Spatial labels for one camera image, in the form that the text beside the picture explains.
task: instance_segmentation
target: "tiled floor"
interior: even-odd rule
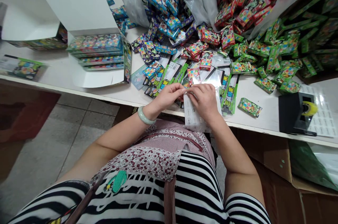
[[[0,224],[67,172],[83,151],[111,128],[118,110],[116,105],[63,93],[37,137],[25,143],[0,185]],[[219,156],[217,176],[222,191],[225,172]]]

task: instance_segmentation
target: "brown cardboard box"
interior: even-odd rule
[[[257,169],[271,223],[337,223],[338,193],[292,175],[286,138],[242,129],[235,134]]]

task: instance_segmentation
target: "woman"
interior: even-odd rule
[[[225,201],[203,133],[156,118],[187,92],[227,168]],[[217,110],[215,88],[166,86],[91,144],[9,223],[270,223],[259,176]]]

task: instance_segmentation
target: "black and white striped sleeve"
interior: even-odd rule
[[[67,218],[89,191],[89,184],[70,180],[55,184],[40,193],[8,223],[48,223]]]
[[[271,224],[264,206],[248,194],[230,195],[225,202],[225,211],[232,223]]]

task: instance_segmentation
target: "jade bangle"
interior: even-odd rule
[[[148,124],[148,125],[154,124],[154,123],[156,122],[156,120],[150,120],[150,119],[148,119],[148,118],[144,115],[144,113],[143,113],[143,107],[144,107],[144,106],[140,106],[140,107],[138,108],[138,110],[137,110],[137,113],[138,113],[139,118],[140,118],[140,119],[143,121],[143,123],[145,123],[145,124]]]

